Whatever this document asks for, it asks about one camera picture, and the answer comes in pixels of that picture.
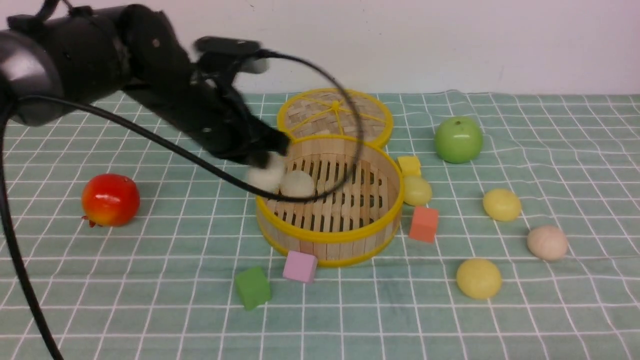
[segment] black cable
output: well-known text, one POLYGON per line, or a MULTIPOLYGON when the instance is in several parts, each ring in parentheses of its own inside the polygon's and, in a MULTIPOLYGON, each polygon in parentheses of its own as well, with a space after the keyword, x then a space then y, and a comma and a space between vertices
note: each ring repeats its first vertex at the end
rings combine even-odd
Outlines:
POLYGON ((355 151, 355 155, 353 157, 353 166, 345 171, 345 176, 342 179, 341 182, 337 183, 332 189, 325 191, 324 193, 320 194, 320 195, 316 195, 316 196, 311 196, 311 197, 307 197, 307 198, 295 198, 295 197, 288 197, 288 196, 283 196, 283 195, 279 195, 279 194, 275 194, 275 193, 271 193, 271 192, 267 192, 265 190, 261 190, 259 188, 256 188, 250 184, 245 183, 242 180, 239 180, 238 178, 229 175, 228 173, 218 169, 217 167, 215 167, 214 165, 211 165, 209 162, 203 160, 202 158, 199 158, 198 156, 192 154, 191 152, 183 149, 182 147, 175 145, 174 143, 152 133, 149 130, 146 130, 144 127, 141 127, 137 124, 134 124, 133 122, 130 122, 129 120, 115 115, 114 113, 108 112, 106 110, 100 109, 96 106, 92 106, 92 105, 88 105, 88 104, 80 104, 77 102, 73 102, 73 101, 68 101, 62 98, 58 98, 58 97, 51 97, 51 96, 46 96, 46 95, 27 95, 25 97, 22 97, 18 100, 18 103, 16 104, 15 102, 11 102, 2 112, 2 114, 0 115, 0 217, 2 220, 2 224, 3 224, 3 229, 4 229, 4 237, 6 238, 6 244, 7 247, 9 248, 9 252, 11 254, 11 259, 12 259, 12 263, 13 263, 13 267, 15 268, 15 273, 16 276, 20 282, 20 285, 22 286, 22 292, 24 293, 24 296, 26 298, 26 301, 29 305, 29 309, 31 310, 31 314, 33 315, 34 321, 36 323, 36 326, 38 327, 38 330, 40 331, 40 334, 42 336, 42 339, 44 340, 44 343, 47 347, 47 350, 49 351, 52 359, 54 360, 64 360, 60 350, 58 349, 58 346, 56 344, 56 340, 53 338, 53 335, 51 334, 51 330, 49 329, 49 326, 47 325, 47 321, 45 319, 44 314, 42 313, 42 309, 40 307, 40 304, 38 303, 38 297, 36 296, 36 293, 31 285, 31 281, 29 280, 29 275, 27 273, 26 270, 26 266, 24 264, 24 260, 22 258, 22 254, 20 253, 20 247, 18 244, 18 240, 17 237, 15 235, 15 229, 13 228, 13 222, 12 222, 12 217, 11 217, 11 211, 9 209, 9 198, 8 198, 8 191, 7 191, 7 186, 6 186, 6 179, 4 178, 4 135, 6 133, 6 127, 13 115, 13 112, 15 111, 15 109, 17 108, 18 104, 22 104, 24 102, 37 102, 37 101, 43 101, 43 102, 53 102, 56 104, 62 104, 65 106, 70 106, 72 108, 75 108, 77 110, 81 110, 81 111, 85 111, 87 113, 91 113, 93 115, 96 115, 98 117, 102 117, 106 120, 112 121, 118 125, 121 125, 141 136, 144 136, 145 138, 149 139, 150 141, 153 141, 155 143, 157 143, 158 145, 161 145, 163 147, 165 147, 166 149, 182 156, 183 158, 186 158, 187 160, 191 160, 193 163, 195 163, 196 165, 199 165, 200 167, 204 168, 205 170, 211 172, 212 174, 227 180, 228 182, 230 182, 231 184, 236 185, 237 187, 247 191, 247 192, 251 192, 255 195, 258 196, 262 196, 265 197, 267 199, 271 199, 271 200, 278 200, 278 201, 286 201, 286 202, 310 202, 313 200, 319 200, 319 199, 323 199, 328 197, 329 195, 331 195, 333 192, 335 192, 336 190, 338 190, 339 188, 341 188, 347 180, 349 180, 349 178, 351 177, 351 173, 352 171, 355 169, 358 161, 360 160, 360 154, 362 153, 362 149, 364 147, 364 127, 362 125, 362 118, 360 116, 360 113, 358 112, 355 104, 353 103, 353 100, 351 99, 351 97, 349 96, 349 94, 347 94, 346 90, 340 85, 338 84, 338 82, 331 76, 329 75, 329 73, 327 73, 326 71, 324 71, 323 69, 320 69, 319 67, 315 66, 314 64, 303 60, 303 59, 299 59, 296 58, 294 56, 290 56, 290 55, 285 55, 285 54, 278 54, 275 52, 271 52, 271 51, 264 51, 263 53, 261 53, 260 57, 263 58, 281 58, 281 59, 285 59, 285 60, 291 60, 291 61, 295 61, 298 63, 302 63, 308 67, 311 67, 312 69, 318 71, 320 74, 322 74, 326 79, 328 79, 334 86, 336 86, 338 88, 338 91, 342 94, 342 96, 345 98, 345 101, 347 102, 347 104, 349 105, 349 107, 351 108, 351 111, 353 112, 353 115, 355 116, 355 120, 356 120, 356 127, 358 130, 358 136, 357 136, 357 146, 356 146, 356 151, 355 151))
POLYGON ((11 211, 9 209, 9 195, 6 189, 6 179, 4 178, 4 134, 6 133, 6 127, 15 107, 16 104, 14 102, 10 102, 3 110, 2 115, 0 115, 0 217, 2 218, 2 227, 4 229, 6 246, 9 248, 13 267, 15 268, 15 275, 18 277, 18 281, 20 281, 20 286, 22 286, 22 292, 24 293, 24 297, 27 300, 31 314, 33 315, 33 320, 42 335, 42 339, 47 346, 47 350, 49 351, 51 358, 54 360, 63 360, 62 354, 56 344, 56 340, 53 338, 51 330, 47 325, 47 320, 42 313, 42 309, 40 309, 38 297, 33 290, 31 281, 29 280, 27 269, 24 265, 24 261, 22 260, 22 255, 20 254, 20 246, 18 245, 18 239, 15 235, 15 229, 13 228, 13 221, 11 219, 11 211))

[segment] beige egg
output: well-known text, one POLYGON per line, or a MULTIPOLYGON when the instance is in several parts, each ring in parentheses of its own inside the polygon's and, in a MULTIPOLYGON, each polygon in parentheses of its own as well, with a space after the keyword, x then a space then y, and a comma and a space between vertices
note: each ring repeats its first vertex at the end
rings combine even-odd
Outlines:
POLYGON ((311 197, 316 193, 316 182, 306 172, 293 170, 282 178, 280 191, 290 197, 311 197))
POLYGON ((560 229, 552 225, 539 226, 529 232, 527 247, 537 258, 560 260, 569 249, 569 241, 560 229))

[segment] orange cube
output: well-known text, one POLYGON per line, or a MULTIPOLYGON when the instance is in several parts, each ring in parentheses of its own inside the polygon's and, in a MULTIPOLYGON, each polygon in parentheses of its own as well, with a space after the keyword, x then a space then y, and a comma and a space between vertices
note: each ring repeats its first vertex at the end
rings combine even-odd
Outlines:
POLYGON ((413 209, 409 238, 426 243, 433 243, 435 241, 436 231, 438 230, 438 215, 439 212, 437 209, 416 206, 413 209))

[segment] yellow cube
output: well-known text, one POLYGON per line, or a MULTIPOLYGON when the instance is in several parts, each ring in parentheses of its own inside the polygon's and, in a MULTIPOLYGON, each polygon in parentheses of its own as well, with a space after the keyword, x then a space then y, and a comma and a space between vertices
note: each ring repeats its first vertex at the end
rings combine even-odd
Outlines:
POLYGON ((416 156, 398 156, 398 165, 403 176, 422 176, 420 160, 416 156))

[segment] green cube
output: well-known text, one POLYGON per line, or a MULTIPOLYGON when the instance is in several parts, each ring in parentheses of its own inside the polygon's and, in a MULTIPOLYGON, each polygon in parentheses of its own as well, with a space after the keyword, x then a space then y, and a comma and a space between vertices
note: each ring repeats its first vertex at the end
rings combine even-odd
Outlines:
POLYGON ((245 310, 253 310, 271 300, 271 285, 259 266, 236 275, 236 290, 245 310))

